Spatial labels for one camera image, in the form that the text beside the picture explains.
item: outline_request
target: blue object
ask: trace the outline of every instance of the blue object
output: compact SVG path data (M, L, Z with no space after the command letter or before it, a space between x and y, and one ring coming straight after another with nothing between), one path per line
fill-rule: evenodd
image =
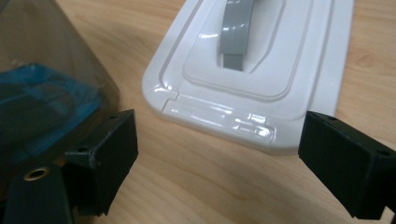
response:
M0 73L0 164L41 155L102 101L95 87L41 64Z

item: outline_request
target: wooden surface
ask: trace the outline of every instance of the wooden surface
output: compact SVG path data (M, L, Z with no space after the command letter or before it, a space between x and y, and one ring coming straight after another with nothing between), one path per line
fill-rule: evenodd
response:
M140 155L107 217L77 223L372 223L349 216L297 156L161 119L142 76L183 0L57 0L136 112ZM396 1L356 0L336 116L396 148ZM387 210L380 221L390 223Z

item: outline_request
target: table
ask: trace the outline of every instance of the table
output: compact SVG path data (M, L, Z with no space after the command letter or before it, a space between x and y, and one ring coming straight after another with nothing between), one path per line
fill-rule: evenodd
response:
M77 223L390 223L351 218L297 156L162 119L142 76L183 0L57 0L134 108L140 155L107 217ZM396 1L356 0L336 117L396 149Z

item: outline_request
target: lid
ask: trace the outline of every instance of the lid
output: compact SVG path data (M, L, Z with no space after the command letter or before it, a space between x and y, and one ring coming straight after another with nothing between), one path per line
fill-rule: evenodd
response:
M266 152L297 152L333 115L353 0L188 0L143 78L162 115Z

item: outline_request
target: clear plastic container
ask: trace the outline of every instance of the clear plastic container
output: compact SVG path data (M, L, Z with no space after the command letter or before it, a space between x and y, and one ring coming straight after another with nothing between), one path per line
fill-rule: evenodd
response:
M61 156L118 102L55 1L0 0L0 201L22 167Z

